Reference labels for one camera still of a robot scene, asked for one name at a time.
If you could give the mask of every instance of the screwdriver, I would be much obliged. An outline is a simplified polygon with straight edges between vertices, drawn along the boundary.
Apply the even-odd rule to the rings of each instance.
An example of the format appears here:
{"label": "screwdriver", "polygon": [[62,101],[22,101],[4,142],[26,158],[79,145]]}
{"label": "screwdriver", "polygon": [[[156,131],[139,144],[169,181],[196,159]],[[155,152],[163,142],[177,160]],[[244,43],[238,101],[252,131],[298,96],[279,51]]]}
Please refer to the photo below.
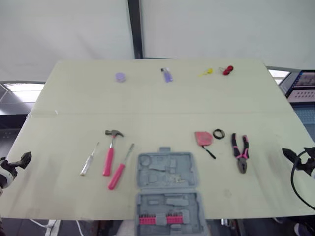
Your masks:
{"label": "screwdriver", "polygon": [[124,161],[119,165],[118,169],[114,173],[113,178],[110,180],[110,182],[108,184],[108,189],[113,190],[116,187],[116,184],[118,183],[120,177],[122,176],[123,170],[124,170],[124,168],[126,166],[127,159],[128,159],[130,153],[133,150],[133,146],[134,146],[134,144],[131,144],[131,146],[129,148],[129,151],[128,151]]}
{"label": "screwdriver", "polygon": [[95,151],[97,149],[99,145],[99,142],[96,144],[96,147],[94,148],[94,150],[92,151],[92,153],[89,155],[89,157],[87,158],[87,160],[85,161],[85,164],[84,164],[84,167],[80,173],[81,176],[85,176],[85,174],[87,173],[88,171],[88,168],[90,167],[90,164],[91,162],[93,161],[93,158],[94,158],[94,154],[95,154]]}

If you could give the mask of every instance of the black pole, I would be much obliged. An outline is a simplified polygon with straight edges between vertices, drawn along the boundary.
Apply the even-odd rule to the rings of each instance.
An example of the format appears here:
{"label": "black pole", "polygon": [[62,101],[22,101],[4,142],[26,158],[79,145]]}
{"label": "black pole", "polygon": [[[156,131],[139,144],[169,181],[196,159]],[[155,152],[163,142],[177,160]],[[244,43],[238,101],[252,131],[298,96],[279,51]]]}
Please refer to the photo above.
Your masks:
{"label": "black pole", "polygon": [[140,0],[128,0],[133,51],[135,59],[143,59],[140,19]]}

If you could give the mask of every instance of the pliers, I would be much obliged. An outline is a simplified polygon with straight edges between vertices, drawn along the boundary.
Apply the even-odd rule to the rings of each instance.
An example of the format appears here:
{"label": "pliers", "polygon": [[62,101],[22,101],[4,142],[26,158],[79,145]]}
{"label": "pliers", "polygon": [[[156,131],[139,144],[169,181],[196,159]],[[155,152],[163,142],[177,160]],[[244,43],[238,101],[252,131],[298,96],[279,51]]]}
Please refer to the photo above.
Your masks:
{"label": "pliers", "polygon": [[243,153],[241,154],[236,144],[236,134],[235,133],[232,134],[232,146],[233,146],[234,156],[237,159],[238,169],[240,170],[242,174],[246,173],[246,169],[247,169],[246,161],[247,159],[249,159],[249,155],[248,155],[249,143],[248,143],[247,135],[243,135],[243,142],[244,142],[244,150],[243,150]]}

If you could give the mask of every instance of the monitor screen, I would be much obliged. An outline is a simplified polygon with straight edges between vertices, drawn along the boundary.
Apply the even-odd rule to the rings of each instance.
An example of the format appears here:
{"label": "monitor screen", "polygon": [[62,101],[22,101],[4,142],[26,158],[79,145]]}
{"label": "monitor screen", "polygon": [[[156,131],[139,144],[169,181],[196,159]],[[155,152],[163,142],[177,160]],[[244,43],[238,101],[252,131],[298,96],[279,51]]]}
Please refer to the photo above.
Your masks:
{"label": "monitor screen", "polygon": [[294,88],[315,87],[315,72],[303,72]]}

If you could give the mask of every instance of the pink hammer handle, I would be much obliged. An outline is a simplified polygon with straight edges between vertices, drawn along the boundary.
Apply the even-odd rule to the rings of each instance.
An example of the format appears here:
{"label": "pink hammer handle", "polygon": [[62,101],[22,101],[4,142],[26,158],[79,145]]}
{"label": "pink hammer handle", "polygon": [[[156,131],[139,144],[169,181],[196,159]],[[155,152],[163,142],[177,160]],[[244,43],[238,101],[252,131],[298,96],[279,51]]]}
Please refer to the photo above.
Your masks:
{"label": "pink hammer handle", "polygon": [[112,180],[108,184],[108,188],[110,190],[113,190],[116,187],[116,184],[118,183],[120,177],[122,176],[123,170],[125,168],[124,164],[120,164],[116,172],[114,173],[114,176]]}
{"label": "pink hammer handle", "polygon": [[114,148],[111,147],[108,150],[107,157],[105,160],[105,167],[104,167],[104,171],[103,171],[104,176],[110,176],[110,171],[112,169],[113,159],[114,159]]}

